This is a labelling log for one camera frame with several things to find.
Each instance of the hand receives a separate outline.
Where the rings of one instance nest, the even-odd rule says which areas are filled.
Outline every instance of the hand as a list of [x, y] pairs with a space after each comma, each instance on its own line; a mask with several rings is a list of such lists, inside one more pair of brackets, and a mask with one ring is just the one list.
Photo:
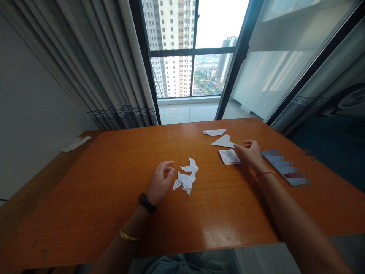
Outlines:
[[[162, 162], [153, 173], [146, 196], [147, 200], [154, 206], [157, 206], [167, 195], [168, 189], [174, 179], [175, 170], [170, 167], [173, 163], [172, 161]], [[167, 170], [169, 172], [165, 179], [163, 174]]]
[[233, 145], [235, 147], [233, 150], [236, 152], [241, 162], [247, 163], [256, 174], [269, 171], [262, 159], [259, 143], [252, 140], [244, 141], [244, 143], [249, 145], [246, 147], [237, 144]]

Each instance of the red string bracelet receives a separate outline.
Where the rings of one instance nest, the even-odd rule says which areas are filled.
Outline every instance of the red string bracelet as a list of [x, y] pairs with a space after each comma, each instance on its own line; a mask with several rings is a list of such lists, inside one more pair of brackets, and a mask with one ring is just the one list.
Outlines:
[[260, 176], [260, 175], [264, 175], [264, 174], [268, 174], [268, 173], [272, 173], [272, 174], [274, 174], [274, 172], [273, 172], [272, 170], [270, 170], [270, 171], [268, 171], [268, 172], [259, 173], [259, 174], [257, 174], [257, 175], [254, 177], [254, 179], [252, 180], [252, 182], [250, 183], [250, 185], [252, 185], [252, 184], [255, 182], [255, 179], [256, 179], [258, 176]]

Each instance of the left hand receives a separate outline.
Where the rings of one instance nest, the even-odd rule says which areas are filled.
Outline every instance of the left hand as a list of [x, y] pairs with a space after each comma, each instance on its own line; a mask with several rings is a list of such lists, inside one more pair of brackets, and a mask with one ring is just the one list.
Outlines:
[[[162, 162], [153, 173], [146, 196], [147, 200], [154, 206], [157, 206], [168, 193], [168, 189], [174, 179], [175, 169], [170, 167], [173, 163], [173, 161]], [[169, 172], [165, 179], [163, 174], [166, 170]]]

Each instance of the gold bangle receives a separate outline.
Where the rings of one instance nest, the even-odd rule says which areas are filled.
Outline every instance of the gold bangle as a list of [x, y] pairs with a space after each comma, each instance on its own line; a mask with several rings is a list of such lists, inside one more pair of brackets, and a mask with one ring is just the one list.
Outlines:
[[123, 240], [125, 241], [131, 241], [131, 242], [136, 242], [139, 240], [139, 238], [133, 238], [133, 237], [130, 237], [128, 236], [127, 234], [125, 234], [125, 232], [123, 231], [123, 229], [121, 228], [119, 230], [119, 235], [122, 237]]

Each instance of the curtain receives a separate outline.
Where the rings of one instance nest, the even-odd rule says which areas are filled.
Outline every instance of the curtain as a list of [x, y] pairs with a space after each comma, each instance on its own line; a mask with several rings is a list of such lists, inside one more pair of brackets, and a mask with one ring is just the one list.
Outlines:
[[338, 85], [337, 80], [340, 75], [346, 74], [348, 79], [351, 75], [356, 75], [353, 73], [354, 69], [362, 68], [361, 56], [364, 56], [365, 52], [364, 29], [365, 19], [362, 19], [275, 119], [271, 127], [288, 135], [305, 121], [316, 117], [331, 97], [346, 87]]
[[100, 129], [158, 125], [128, 0], [2, 0], [0, 12]]

